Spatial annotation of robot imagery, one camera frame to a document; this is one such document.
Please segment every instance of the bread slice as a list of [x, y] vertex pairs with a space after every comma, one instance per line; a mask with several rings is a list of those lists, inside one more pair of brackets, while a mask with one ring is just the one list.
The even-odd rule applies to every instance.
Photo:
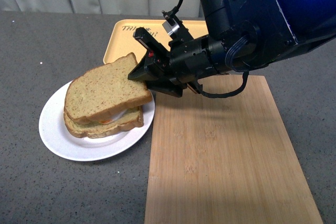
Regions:
[[125, 114], [109, 124], [100, 124], [91, 122], [86, 125], [78, 124], [72, 121], [66, 112], [64, 112], [64, 122], [68, 131], [74, 137], [99, 138], [117, 134], [120, 131], [129, 131], [134, 127], [143, 126], [142, 108], [136, 107], [126, 110]]
[[152, 94], [146, 84], [127, 79], [137, 64], [135, 55], [130, 53], [75, 79], [65, 97], [68, 117], [78, 124], [88, 124], [150, 102]]

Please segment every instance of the bamboo board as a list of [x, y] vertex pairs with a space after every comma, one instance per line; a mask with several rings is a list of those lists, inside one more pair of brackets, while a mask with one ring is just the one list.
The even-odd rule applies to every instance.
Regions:
[[229, 99], [157, 93], [145, 223], [322, 223], [264, 77]]

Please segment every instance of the table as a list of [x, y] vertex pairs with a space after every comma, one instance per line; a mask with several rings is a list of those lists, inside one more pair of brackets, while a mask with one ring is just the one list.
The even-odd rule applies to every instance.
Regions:
[[[44, 104], [102, 64], [123, 15], [1, 12], [1, 223], [143, 223], [152, 128], [127, 151], [74, 162], [40, 139]], [[335, 66], [331, 41], [254, 71], [266, 77], [325, 223], [336, 222]]]

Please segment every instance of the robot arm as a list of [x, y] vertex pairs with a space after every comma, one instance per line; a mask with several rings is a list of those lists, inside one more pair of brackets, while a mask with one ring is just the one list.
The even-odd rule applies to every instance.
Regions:
[[[196, 39], [175, 15], [181, 3], [163, 12], [170, 51], [145, 29], [136, 30], [134, 38], [147, 52], [129, 74], [176, 97], [186, 88], [210, 98], [234, 96], [243, 91], [251, 70], [305, 54], [336, 37], [336, 0], [201, 0], [209, 34]], [[230, 70], [243, 72], [236, 91], [209, 94], [197, 82]]]

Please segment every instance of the sandwich filling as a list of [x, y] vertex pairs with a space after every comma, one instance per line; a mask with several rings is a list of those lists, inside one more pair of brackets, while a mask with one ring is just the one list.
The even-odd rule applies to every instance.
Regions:
[[98, 121], [98, 123], [100, 124], [109, 124], [109, 123], [113, 123], [114, 121], [118, 120], [119, 118], [121, 118], [124, 114], [125, 114], [126, 110], [121, 111], [118, 114], [115, 114], [113, 116], [111, 116], [109, 119], [104, 120], [104, 121]]

